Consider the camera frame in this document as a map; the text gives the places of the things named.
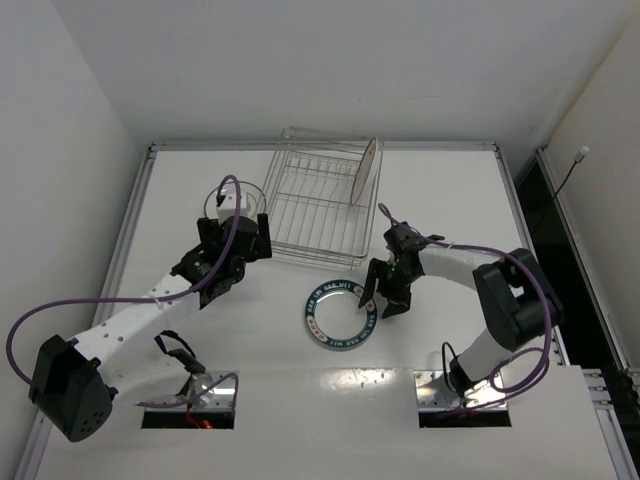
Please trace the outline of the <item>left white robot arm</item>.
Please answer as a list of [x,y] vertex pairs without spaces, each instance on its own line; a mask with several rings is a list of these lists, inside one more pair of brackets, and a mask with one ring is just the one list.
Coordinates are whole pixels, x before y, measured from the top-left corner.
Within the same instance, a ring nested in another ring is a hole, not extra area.
[[70,339],[54,335],[39,348],[31,402],[71,442],[95,434],[120,405],[176,408],[205,366],[181,346],[150,353],[174,325],[206,308],[239,283],[246,266],[272,256],[269,217],[201,218],[200,242],[141,298]]

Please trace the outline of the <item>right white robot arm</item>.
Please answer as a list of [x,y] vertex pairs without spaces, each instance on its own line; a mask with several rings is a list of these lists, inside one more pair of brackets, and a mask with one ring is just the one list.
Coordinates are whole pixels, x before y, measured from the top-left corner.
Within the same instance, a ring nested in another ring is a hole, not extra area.
[[445,386],[463,395],[512,361],[533,351],[543,340],[533,370],[520,382],[500,388],[508,398],[536,385],[550,365],[551,333],[565,319],[565,308],[534,254],[524,248],[451,244],[439,235],[424,236],[408,223],[394,223],[384,234],[389,257],[369,263],[360,303],[375,296],[386,301],[384,318],[411,308],[411,286],[422,277],[436,277],[474,291],[485,328],[472,344],[454,356],[444,375]]

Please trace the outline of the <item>orange sunburst plate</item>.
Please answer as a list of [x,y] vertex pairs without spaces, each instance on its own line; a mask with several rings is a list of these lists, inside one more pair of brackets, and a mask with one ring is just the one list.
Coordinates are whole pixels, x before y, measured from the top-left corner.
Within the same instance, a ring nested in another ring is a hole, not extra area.
[[378,139],[376,137],[372,137],[364,150],[351,189],[351,205],[355,205],[359,201],[364,191],[371,167],[378,152],[378,146]]

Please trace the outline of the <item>teal rimmed lettered plate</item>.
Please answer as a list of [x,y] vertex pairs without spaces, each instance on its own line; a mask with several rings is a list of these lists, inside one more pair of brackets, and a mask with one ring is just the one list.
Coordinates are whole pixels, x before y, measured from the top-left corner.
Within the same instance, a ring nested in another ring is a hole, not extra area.
[[319,306],[323,301],[331,297],[346,294],[353,295],[358,300],[361,300],[364,288],[353,280],[335,279],[316,287],[305,301],[303,310],[305,327],[311,338],[326,349],[348,351],[358,348],[370,338],[377,325],[377,305],[374,300],[369,300],[363,307],[357,308],[358,312],[363,312],[364,317],[363,325],[356,333],[346,337],[329,335],[319,322]]

